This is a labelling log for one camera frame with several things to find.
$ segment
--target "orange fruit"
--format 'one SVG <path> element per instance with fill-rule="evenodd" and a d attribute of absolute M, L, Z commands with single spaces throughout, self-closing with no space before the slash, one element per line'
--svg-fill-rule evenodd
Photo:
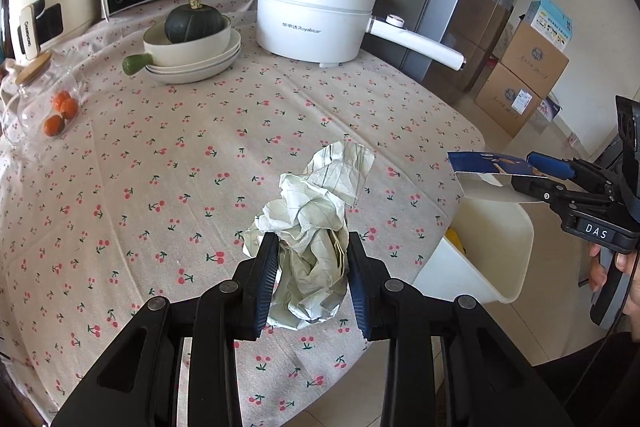
<path fill-rule="evenodd" d="M 73 117 L 78 114 L 78 100 L 74 98 L 68 98 L 62 104 L 60 104 L 60 113 L 62 113 L 62 118 L 65 120 L 71 120 Z"/>
<path fill-rule="evenodd" d="M 65 128 L 65 121 L 59 114 L 55 114 L 44 121 L 42 130 L 47 136 L 55 136 L 60 134 Z"/>
<path fill-rule="evenodd" d="M 53 106 L 53 110 L 60 112 L 60 106 L 62 105 L 62 103 L 70 97 L 71 95 L 67 90 L 57 92 L 55 96 L 51 99 L 51 105 Z"/>

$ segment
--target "human hand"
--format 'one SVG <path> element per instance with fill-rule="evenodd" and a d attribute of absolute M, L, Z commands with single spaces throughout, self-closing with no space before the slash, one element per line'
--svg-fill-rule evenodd
<path fill-rule="evenodd" d="M 607 282 L 607 271 L 599 261 L 600 245 L 594 245 L 592 243 L 589 249 L 589 255 L 591 256 L 589 286 L 592 291 L 596 292 Z M 615 257 L 616 267 L 621 272 L 631 275 L 637 255 L 637 253 L 630 253 L 628 255 L 617 253 Z M 626 299 L 623 313 L 629 315 L 629 319 L 631 320 L 631 336 L 633 340 L 640 342 L 640 269 L 636 269 L 636 273 L 634 274 L 634 280 L 631 283 L 631 290 Z"/>

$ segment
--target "white crumpled paper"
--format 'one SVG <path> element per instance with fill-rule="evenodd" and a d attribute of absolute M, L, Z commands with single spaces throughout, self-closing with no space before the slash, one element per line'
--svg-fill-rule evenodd
<path fill-rule="evenodd" d="M 280 175 L 280 199 L 267 203 L 244 232 L 251 257 L 266 232 L 280 238 L 270 325 L 300 330 L 337 313 L 347 293 L 345 205 L 355 205 L 373 160 L 372 151 L 352 142 L 322 148 L 302 174 Z"/>

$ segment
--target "tablecloth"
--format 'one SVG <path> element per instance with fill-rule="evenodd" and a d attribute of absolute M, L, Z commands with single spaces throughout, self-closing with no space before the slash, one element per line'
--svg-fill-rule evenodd
<path fill-rule="evenodd" d="M 302 171 L 322 146 L 353 140 L 376 152 L 348 224 L 409 282 L 461 196 L 447 151 L 484 146 L 455 110 L 372 55 L 332 69 L 277 57 L 255 42 L 255 0 L 202 1 L 241 32 L 232 68 L 183 86 L 124 76 L 143 31 L 185 2 L 160 0 L 55 50 L 83 92 L 62 137 L 45 148 L 2 141 L 0 351 L 47 420 L 148 298 L 192 298 L 231 277 L 242 230 L 278 197 L 281 172 Z M 326 323 L 267 326 L 235 347 L 243 422 L 255 427 L 303 410 L 367 343 L 347 295 Z"/>

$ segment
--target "dark green pumpkin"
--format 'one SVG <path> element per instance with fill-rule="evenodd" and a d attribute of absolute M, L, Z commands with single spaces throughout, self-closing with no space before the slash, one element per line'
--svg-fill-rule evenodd
<path fill-rule="evenodd" d="M 169 42 L 190 42 L 221 32 L 226 19 L 212 6 L 199 0 L 189 0 L 174 8 L 164 22 L 164 34 Z"/>

